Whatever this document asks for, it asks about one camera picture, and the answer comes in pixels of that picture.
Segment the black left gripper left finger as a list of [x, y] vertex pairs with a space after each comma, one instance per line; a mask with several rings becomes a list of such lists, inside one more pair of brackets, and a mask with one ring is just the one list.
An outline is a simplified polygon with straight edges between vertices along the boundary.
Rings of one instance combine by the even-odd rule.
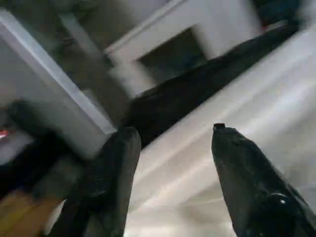
[[113, 133], [69, 192], [52, 237], [82, 237], [91, 215], [102, 215], [105, 237], [124, 234], [141, 138], [133, 127]]

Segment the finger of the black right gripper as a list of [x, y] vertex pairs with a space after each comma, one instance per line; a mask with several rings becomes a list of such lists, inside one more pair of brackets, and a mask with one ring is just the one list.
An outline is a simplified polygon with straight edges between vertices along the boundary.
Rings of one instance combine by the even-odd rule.
[[25, 100], [15, 100], [7, 106], [9, 118], [36, 140], [45, 140], [52, 146], [64, 146], [58, 133], [47, 125], [35, 107]]

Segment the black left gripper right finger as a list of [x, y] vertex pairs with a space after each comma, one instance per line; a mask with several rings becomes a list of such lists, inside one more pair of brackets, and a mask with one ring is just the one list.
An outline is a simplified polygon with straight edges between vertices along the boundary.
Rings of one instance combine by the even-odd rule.
[[316, 215], [310, 206], [253, 141], [216, 123], [211, 150], [238, 237], [316, 235]]

